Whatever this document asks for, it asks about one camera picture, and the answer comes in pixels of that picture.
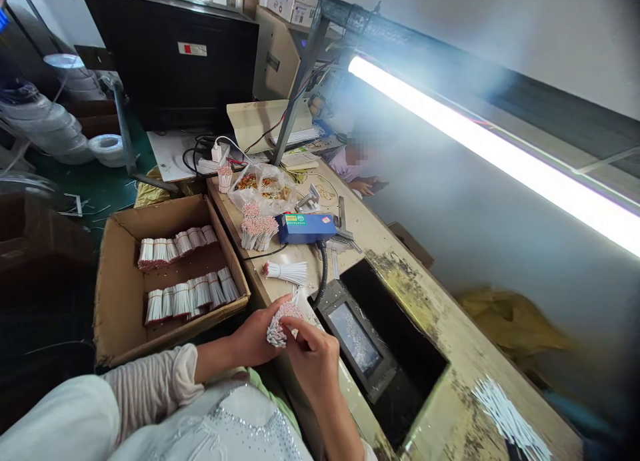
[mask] fluorescent tube light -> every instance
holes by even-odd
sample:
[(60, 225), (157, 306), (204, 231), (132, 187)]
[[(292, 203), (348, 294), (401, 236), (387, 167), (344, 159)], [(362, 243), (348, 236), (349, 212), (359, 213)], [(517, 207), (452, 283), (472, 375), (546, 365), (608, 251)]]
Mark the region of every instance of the fluorescent tube light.
[(349, 72), (640, 258), (640, 217), (360, 56)]

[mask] blue device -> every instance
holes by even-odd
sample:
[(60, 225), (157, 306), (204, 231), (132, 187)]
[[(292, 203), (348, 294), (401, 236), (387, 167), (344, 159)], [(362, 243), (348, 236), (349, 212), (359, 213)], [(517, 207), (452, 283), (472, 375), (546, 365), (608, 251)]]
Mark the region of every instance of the blue device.
[(338, 232), (331, 214), (281, 214), (276, 220), (280, 244), (314, 244)]

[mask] person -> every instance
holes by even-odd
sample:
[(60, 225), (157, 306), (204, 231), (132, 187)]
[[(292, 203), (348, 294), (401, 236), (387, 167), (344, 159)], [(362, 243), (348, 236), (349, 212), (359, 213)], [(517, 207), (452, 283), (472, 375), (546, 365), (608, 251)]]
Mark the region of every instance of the person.
[[(280, 354), (266, 332), (289, 300), (253, 312), (228, 337), (67, 380), (0, 437), (2, 459), (310, 460), (290, 409), (242, 369)], [(339, 389), (338, 341), (302, 320), (281, 323), (328, 459), (375, 460)]]
[(365, 143), (351, 142), (329, 153), (325, 160), (329, 167), (347, 183), (354, 191), (363, 196), (373, 195), (373, 183), (379, 181), (377, 176), (361, 177), (367, 168), (370, 148)]

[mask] white sequined top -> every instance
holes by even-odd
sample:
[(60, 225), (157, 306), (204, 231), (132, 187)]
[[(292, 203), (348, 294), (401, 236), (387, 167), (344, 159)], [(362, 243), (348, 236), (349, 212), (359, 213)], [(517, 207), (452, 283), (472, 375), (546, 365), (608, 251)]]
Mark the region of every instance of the white sequined top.
[[(256, 387), (193, 383), (191, 344), (62, 383), (0, 437), (10, 460), (311, 460)], [(365, 443), (366, 461), (375, 460)]]

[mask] workbench surface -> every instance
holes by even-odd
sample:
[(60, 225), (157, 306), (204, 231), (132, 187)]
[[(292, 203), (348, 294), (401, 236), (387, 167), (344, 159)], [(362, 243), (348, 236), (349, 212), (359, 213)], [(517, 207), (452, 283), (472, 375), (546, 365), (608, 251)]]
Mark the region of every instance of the workbench surface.
[[(308, 176), (305, 183), (296, 186), (299, 197), (306, 195), (309, 184), (314, 183), (323, 194), (321, 212), (338, 214), (337, 196), (344, 196), (346, 228), (353, 232), (355, 241), (363, 250), (362, 254), (355, 250), (339, 254), (340, 272), (366, 258), (414, 326), (431, 340), (449, 362), (418, 414), (409, 433), (410, 439), (398, 453), (394, 453), (365, 398), (341, 361), (342, 393), (363, 439), (372, 445), (378, 459), (509, 459), (502, 436), (473, 395), (476, 381), (485, 376), (493, 378), (504, 389), (524, 419), (547, 443), (555, 459), (582, 459), (582, 443), (578, 435), (544, 401), (528, 379), (479, 331), (449, 293), (407, 251), (387, 226), (324, 161), (309, 172), (313, 174)], [(231, 232), (232, 242), (235, 242), (241, 257), (256, 256), (257, 252), (247, 252), (240, 247), (241, 212), (226, 194), (217, 191), (217, 178), (208, 179), (207, 185), (221, 214), (221, 220)], [(275, 251), (278, 247), (275, 236), (267, 252)], [(244, 262), (253, 297), (261, 303), (270, 304), (291, 292), (292, 286), (290, 283), (262, 276), (261, 270), (267, 260), (277, 263), (306, 261), (309, 274), (307, 289), (310, 293), (317, 290), (321, 275), (321, 260), (317, 250), (309, 246), (287, 246), (278, 254)], [(330, 268), (328, 280), (332, 279), (333, 270)], [(308, 321), (321, 328), (309, 304), (305, 303), (302, 310)], [(296, 395), (292, 395), (294, 409), (300, 418), (301, 410), (308, 412), (309, 407), (305, 401), (297, 402), (295, 398)], [(305, 419), (300, 421), (305, 429)]]

